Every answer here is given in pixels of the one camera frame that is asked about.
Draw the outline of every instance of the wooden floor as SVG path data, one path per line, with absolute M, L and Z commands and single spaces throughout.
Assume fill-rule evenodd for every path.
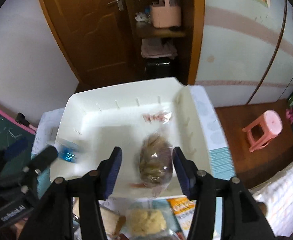
M 286 100 L 216 108 L 229 143 L 235 171 L 247 188 L 261 184 L 293 161 L 293 133 L 285 118 L 286 108 Z M 269 109 L 280 115 L 283 130 L 265 148 L 250 153 L 246 133 L 242 132 L 242 128 Z

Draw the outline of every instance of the plastic stool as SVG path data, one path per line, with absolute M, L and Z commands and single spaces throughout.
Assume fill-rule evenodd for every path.
M 251 129 L 256 125 L 260 125 L 264 134 L 255 141 Z M 251 145 L 250 152 L 260 150 L 267 146 L 269 142 L 282 131 L 282 121 L 278 113 L 273 110 L 268 110 L 261 114 L 256 120 L 243 128 L 243 132 L 247 132 L 248 141 Z

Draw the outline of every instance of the green board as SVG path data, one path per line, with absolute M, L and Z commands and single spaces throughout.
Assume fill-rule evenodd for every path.
M 31 150 L 35 137 L 34 134 L 27 132 L 0 114 L 0 150 L 7 148 L 8 145 L 13 144 L 17 139 L 22 137 L 27 138 L 29 143 L 28 148 L 6 164 L 0 177 L 21 171 L 31 160 Z

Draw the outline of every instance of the shelf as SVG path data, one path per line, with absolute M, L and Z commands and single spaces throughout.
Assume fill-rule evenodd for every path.
M 185 37 L 185 32 L 182 31 L 171 31 L 168 28 L 155 28 L 153 25 L 138 22 L 136 24 L 136 34 L 140 38 L 181 38 Z

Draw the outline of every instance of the wooden door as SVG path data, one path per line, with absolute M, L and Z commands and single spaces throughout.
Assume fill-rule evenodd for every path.
M 140 79 L 129 17 L 114 0 L 39 0 L 80 83 L 92 88 Z

